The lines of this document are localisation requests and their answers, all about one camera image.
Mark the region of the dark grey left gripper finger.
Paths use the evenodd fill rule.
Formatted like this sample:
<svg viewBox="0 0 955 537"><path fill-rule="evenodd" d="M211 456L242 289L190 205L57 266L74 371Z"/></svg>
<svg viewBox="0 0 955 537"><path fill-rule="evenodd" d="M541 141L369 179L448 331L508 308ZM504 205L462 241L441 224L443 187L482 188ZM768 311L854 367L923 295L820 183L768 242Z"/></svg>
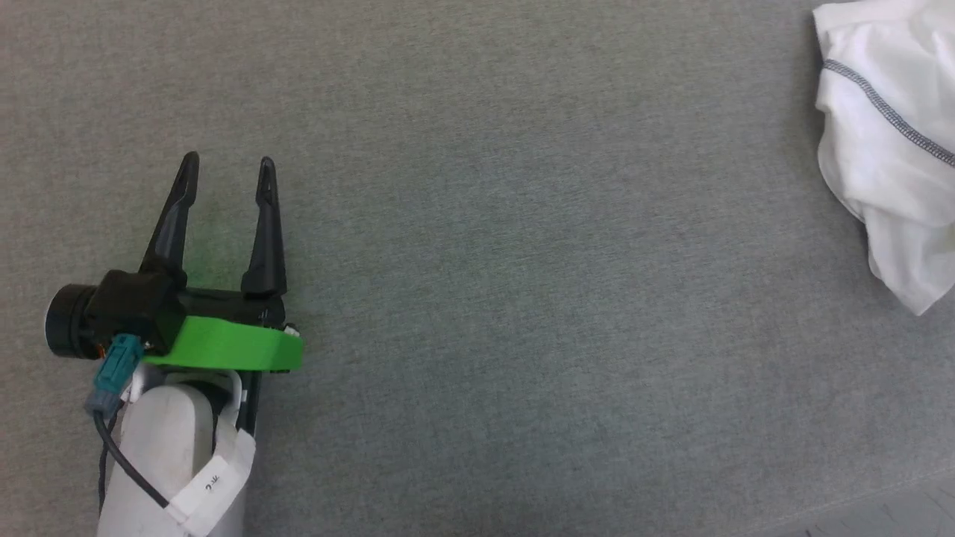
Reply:
<svg viewBox="0 0 955 537"><path fill-rule="evenodd" d="M182 262L189 210L195 203L198 177L200 155L190 151L182 157L139 269L140 273L163 273L169 276L179 289L187 286L187 272L184 271Z"/></svg>
<svg viewBox="0 0 955 537"><path fill-rule="evenodd" d="M260 160L255 201L258 222L248 269L243 273L241 290L256 298L282 296L287 292L287 267L277 169L271 157Z"/></svg>

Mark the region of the white garment with grey stitching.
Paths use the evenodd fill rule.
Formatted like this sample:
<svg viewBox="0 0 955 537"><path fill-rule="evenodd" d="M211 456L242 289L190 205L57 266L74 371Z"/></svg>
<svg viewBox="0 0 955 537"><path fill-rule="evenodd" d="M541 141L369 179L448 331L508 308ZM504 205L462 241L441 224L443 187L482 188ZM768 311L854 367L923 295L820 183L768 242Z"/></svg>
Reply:
<svg viewBox="0 0 955 537"><path fill-rule="evenodd" d="M955 288L955 0L812 11L818 165L863 223L868 265L921 315Z"/></svg>

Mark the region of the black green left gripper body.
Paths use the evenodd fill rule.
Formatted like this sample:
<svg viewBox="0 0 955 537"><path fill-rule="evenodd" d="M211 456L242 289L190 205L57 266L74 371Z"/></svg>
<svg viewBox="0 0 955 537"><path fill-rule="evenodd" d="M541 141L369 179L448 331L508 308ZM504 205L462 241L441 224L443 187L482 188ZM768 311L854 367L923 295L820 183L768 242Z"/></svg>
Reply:
<svg viewBox="0 0 955 537"><path fill-rule="evenodd" d="M304 341L287 332L283 297L238 290L188 288L180 296L187 319L165 356L146 351L154 365L235 371L294 371Z"/></svg>

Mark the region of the white tape label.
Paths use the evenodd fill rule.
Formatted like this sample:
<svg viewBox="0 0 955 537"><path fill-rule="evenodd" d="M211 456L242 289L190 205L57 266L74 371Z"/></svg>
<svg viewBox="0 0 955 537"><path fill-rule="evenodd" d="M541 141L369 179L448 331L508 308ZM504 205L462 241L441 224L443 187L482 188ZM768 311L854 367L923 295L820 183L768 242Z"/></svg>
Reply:
<svg viewBox="0 0 955 537"><path fill-rule="evenodd" d="M248 431L219 426L213 455L170 500L165 513L189 537L243 537L255 453L256 441Z"/></svg>

